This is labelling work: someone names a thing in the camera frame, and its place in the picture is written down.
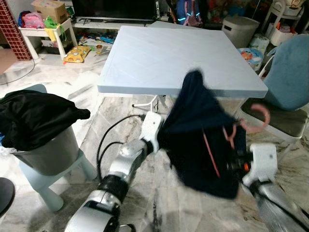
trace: gray bucket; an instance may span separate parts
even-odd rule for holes
[[[39,148],[12,154],[42,175],[57,175],[76,161],[78,151],[73,129],[69,127]]]

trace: laundry basket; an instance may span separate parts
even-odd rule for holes
[[[222,31],[236,48],[247,47],[259,22],[246,17],[226,17],[223,20]]]
[[[74,131],[69,127],[39,148],[12,154],[42,175],[57,175],[76,161],[78,151]]]

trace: blue chair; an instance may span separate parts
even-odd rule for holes
[[[265,130],[289,143],[279,157],[279,162],[294,144],[307,152],[297,142],[303,136],[308,122],[307,112],[300,108],[309,102],[309,36],[294,36],[270,54],[274,52],[275,55],[259,74],[262,77],[265,71],[269,71],[264,80],[268,87],[265,98],[248,99],[241,106],[240,116],[256,124],[262,124],[263,115],[251,110],[251,105],[261,103],[269,109],[270,123]]]
[[[35,90],[42,93],[47,93],[47,90],[44,85],[34,85],[25,90]],[[76,161],[66,170],[58,173],[56,175],[42,175],[34,170],[32,167],[27,165],[26,163],[20,161],[19,167],[21,168],[22,172],[26,176],[27,180],[29,181],[32,188],[37,191],[40,196],[43,198],[44,202],[46,203],[47,207],[51,211],[58,211],[63,206],[63,199],[54,193],[49,187],[55,183],[58,179],[63,177],[65,174],[69,173],[71,170],[76,168],[77,166],[81,166],[86,178],[88,180],[93,180],[96,178],[97,173],[91,163],[87,160],[82,150],[78,150],[78,156]]]

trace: brick wall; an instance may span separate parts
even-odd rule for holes
[[[31,60],[31,54],[25,44],[14,17],[6,3],[0,0],[0,28],[18,60]]]

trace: yellow bag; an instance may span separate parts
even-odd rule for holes
[[[77,46],[72,48],[63,58],[64,62],[83,63],[85,57],[90,51],[88,46]]]

